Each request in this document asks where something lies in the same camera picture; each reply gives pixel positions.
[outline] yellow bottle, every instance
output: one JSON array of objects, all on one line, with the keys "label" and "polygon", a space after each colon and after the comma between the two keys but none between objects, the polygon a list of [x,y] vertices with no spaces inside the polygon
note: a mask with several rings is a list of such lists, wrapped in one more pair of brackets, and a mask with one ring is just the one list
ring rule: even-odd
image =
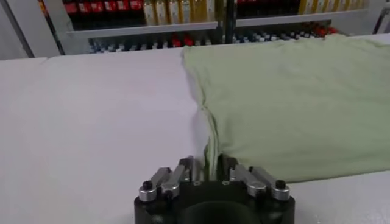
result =
[{"label": "yellow bottle", "polygon": [[191,4],[190,0],[181,0],[179,4],[179,15],[181,23],[191,22]]},{"label": "yellow bottle", "polygon": [[154,26],[157,24],[155,9],[151,0],[144,0],[144,15],[145,15],[146,25]]},{"label": "yellow bottle", "polygon": [[192,3],[193,21],[196,23],[204,21],[206,15],[205,0],[192,0]]},{"label": "yellow bottle", "polygon": [[325,0],[314,0],[313,2],[313,13],[323,13],[324,12]]},{"label": "yellow bottle", "polygon": [[335,0],[326,0],[324,12],[333,12],[335,10]]},{"label": "yellow bottle", "polygon": [[357,8],[358,1],[350,0],[348,5],[348,10],[355,10]]},{"label": "yellow bottle", "polygon": [[215,0],[206,0],[207,21],[215,21]]},{"label": "yellow bottle", "polygon": [[299,4],[299,14],[310,14],[313,9],[313,0],[301,0]]},{"label": "yellow bottle", "polygon": [[165,1],[164,0],[156,0],[155,8],[156,8],[156,16],[157,16],[158,25],[169,24],[168,23],[169,22],[168,16],[166,13]]},{"label": "yellow bottle", "polygon": [[346,11],[348,9],[349,0],[338,0],[337,11]]},{"label": "yellow bottle", "polygon": [[168,11],[169,11],[169,20],[171,21],[171,24],[179,24],[180,23],[179,3],[177,2],[177,0],[169,0]]}]

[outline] black screw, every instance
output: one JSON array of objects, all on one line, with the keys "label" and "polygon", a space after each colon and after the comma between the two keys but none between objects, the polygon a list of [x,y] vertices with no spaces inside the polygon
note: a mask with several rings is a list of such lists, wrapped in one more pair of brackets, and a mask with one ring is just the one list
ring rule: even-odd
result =
[{"label": "black screw", "polygon": [[142,189],[145,191],[151,190],[153,188],[153,183],[150,180],[144,181],[142,183]]},{"label": "black screw", "polygon": [[284,180],[277,180],[276,183],[277,189],[285,189],[286,188],[286,182]]}]

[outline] white tablecloth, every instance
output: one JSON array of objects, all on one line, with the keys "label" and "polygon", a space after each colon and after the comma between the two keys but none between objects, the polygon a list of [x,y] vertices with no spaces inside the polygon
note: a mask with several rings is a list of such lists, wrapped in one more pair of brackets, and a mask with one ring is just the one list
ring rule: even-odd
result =
[{"label": "white tablecloth", "polygon": [[[132,223],[142,181],[207,143],[180,54],[54,57],[1,75],[17,87],[0,84],[0,223]],[[389,180],[292,184],[296,223],[390,223]]]}]

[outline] green cloth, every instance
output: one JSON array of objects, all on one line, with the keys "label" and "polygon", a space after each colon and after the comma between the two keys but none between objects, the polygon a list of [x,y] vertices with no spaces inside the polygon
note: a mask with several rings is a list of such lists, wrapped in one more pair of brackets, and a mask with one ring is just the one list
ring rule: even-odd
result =
[{"label": "green cloth", "polygon": [[287,181],[390,169],[390,46],[332,35],[187,47],[220,153]]}]

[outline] shelf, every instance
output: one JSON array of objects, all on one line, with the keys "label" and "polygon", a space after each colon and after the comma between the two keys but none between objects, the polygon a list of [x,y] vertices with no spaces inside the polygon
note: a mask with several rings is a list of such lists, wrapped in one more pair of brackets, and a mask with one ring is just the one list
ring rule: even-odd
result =
[{"label": "shelf", "polygon": [[302,22],[310,22],[310,21],[331,20],[335,18],[361,16],[361,15],[365,15],[367,12],[368,12],[367,9],[361,9],[361,10],[353,10],[353,11],[345,11],[345,12],[305,14],[305,15],[296,15],[296,16],[238,19],[236,21],[236,27],[263,26],[263,25],[273,25],[273,24],[302,23]]},{"label": "shelf", "polygon": [[172,24],[172,25],[162,25],[162,26],[141,26],[141,27],[125,27],[125,28],[114,28],[114,29],[69,31],[66,34],[68,38],[96,38],[96,37],[138,35],[138,34],[148,34],[148,33],[180,32],[180,31],[190,31],[190,30],[209,30],[209,29],[215,29],[217,26],[218,26],[217,22],[205,22],[205,23]]}]

